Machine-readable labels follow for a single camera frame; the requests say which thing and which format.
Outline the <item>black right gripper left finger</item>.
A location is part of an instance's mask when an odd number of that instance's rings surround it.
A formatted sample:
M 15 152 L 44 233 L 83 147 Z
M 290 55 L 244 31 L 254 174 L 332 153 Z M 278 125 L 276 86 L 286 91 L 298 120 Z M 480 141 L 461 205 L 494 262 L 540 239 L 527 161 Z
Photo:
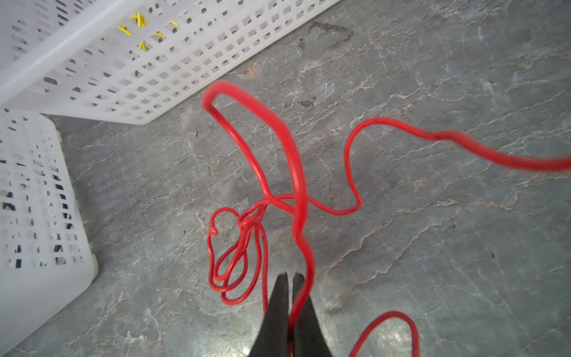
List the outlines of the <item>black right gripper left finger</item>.
M 288 355 L 288 275 L 280 274 L 274 284 L 258 336 L 249 353 L 256 356 Z

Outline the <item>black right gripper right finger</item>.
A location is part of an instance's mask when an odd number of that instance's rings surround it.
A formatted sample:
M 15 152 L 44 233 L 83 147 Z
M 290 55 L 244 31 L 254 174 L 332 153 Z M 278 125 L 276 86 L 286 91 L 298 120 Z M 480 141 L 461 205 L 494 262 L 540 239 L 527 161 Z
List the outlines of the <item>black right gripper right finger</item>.
M 307 298 L 294 325 L 293 357 L 332 357 L 322 334 L 311 298 Z

